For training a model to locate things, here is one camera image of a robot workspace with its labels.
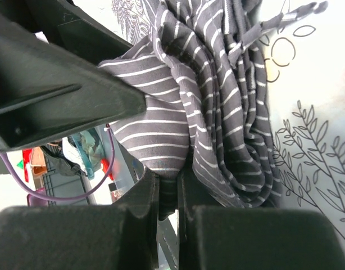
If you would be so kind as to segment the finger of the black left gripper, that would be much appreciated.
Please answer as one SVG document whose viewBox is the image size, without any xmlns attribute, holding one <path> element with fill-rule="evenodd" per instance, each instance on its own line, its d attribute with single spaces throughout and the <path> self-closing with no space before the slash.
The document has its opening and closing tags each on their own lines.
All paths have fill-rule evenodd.
<svg viewBox="0 0 345 270">
<path fill-rule="evenodd" d="M 94 65 L 115 59 L 132 48 L 73 1 L 28 0 L 26 4 L 50 43 Z"/>
<path fill-rule="evenodd" d="M 141 114 L 142 92 L 0 16 L 0 151 Z"/>
</svg>

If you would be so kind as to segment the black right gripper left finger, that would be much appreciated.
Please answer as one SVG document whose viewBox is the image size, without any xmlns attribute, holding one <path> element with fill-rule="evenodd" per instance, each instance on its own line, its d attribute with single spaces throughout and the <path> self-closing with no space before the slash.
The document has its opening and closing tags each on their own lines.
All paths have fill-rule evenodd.
<svg viewBox="0 0 345 270">
<path fill-rule="evenodd" d="M 146 172 L 111 205 L 0 212 L 0 269 L 157 269 L 159 178 Z"/>
</svg>

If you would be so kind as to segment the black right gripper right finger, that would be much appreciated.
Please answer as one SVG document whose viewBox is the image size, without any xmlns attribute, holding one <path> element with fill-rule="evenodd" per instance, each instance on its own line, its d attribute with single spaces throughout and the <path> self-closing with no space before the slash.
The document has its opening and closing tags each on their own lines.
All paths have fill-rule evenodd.
<svg viewBox="0 0 345 270">
<path fill-rule="evenodd" d="M 178 209 L 180 269 L 345 269 L 331 223 L 314 211 L 223 207 L 189 169 Z"/>
</svg>

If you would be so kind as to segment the grey striped underwear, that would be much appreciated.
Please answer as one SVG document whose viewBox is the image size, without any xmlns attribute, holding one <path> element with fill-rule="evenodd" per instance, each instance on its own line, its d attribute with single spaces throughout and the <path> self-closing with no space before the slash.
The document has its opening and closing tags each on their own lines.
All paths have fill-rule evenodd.
<svg viewBox="0 0 345 270">
<path fill-rule="evenodd" d="M 251 24 L 257 1 L 142 1 L 150 29 L 99 67 L 142 91 L 147 109 L 111 123 L 117 141 L 162 180 L 159 218 L 190 170 L 221 205 L 277 207 L 282 194 L 258 39 L 312 14 L 312 2 Z"/>
</svg>

